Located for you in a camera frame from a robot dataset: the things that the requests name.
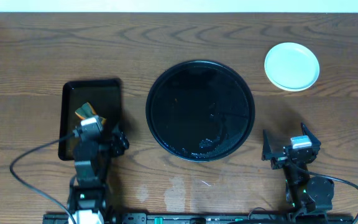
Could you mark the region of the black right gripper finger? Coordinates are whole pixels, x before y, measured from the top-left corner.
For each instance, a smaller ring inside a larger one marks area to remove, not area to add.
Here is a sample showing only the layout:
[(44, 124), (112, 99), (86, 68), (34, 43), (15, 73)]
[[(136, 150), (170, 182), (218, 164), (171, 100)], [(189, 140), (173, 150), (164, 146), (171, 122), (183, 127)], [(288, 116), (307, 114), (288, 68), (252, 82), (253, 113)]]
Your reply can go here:
[(271, 160), (272, 158), (272, 150), (269, 144), (269, 139), (267, 136), (267, 130), (263, 130), (263, 148), (262, 148), (262, 157), (263, 161)]
[(317, 143), (318, 142), (318, 139), (316, 138), (316, 136), (307, 128), (305, 123), (301, 123), (301, 130), (302, 130), (302, 133), (305, 136), (309, 137), (311, 143)]

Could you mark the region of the orange sponge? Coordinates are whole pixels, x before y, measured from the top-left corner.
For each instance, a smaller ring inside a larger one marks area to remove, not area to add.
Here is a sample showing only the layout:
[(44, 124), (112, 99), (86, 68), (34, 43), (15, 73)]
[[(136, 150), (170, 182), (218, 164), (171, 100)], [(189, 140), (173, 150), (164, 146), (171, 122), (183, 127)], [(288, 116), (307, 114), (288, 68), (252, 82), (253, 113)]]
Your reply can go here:
[(76, 109), (75, 114), (80, 120), (86, 120), (90, 117), (98, 115), (92, 105), (88, 102)]

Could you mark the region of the green plate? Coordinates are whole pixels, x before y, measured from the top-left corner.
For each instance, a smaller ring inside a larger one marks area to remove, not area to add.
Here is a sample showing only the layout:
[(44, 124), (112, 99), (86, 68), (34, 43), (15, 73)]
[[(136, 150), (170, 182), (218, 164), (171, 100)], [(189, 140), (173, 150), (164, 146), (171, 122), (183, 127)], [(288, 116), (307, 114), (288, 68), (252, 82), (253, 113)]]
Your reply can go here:
[(320, 66), (310, 49), (294, 42), (284, 42), (267, 52), (264, 70), (273, 85), (296, 92), (308, 89), (317, 81)]

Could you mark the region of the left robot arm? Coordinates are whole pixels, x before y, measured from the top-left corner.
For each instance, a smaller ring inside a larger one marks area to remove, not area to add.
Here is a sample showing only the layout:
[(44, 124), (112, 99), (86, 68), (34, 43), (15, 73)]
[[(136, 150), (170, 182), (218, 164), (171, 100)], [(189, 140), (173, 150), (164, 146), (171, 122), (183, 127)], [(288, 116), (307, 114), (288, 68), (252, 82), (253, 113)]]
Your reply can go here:
[(118, 124), (106, 134), (97, 115), (82, 120), (73, 134), (80, 141), (73, 150), (76, 175), (70, 181), (68, 223), (116, 223), (108, 172), (111, 159), (123, 155), (129, 141)]

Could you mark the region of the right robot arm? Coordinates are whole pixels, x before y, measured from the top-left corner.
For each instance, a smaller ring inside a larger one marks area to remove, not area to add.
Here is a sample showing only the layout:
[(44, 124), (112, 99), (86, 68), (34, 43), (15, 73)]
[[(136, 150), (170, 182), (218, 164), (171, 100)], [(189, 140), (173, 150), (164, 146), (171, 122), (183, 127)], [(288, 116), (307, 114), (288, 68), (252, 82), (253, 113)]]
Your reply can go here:
[(316, 159), (321, 142), (305, 124), (301, 124), (301, 131), (301, 136), (291, 138), (289, 145), (273, 152), (268, 132), (263, 130), (262, 160), (270, 161), (273, 170), (281, 169), (285, 174), (286, 200), (293, 205), (287, 215), (291, 222), (301, 217), (325, 216), (333, 209), (333, 181), (311, 175), (307, 168)]

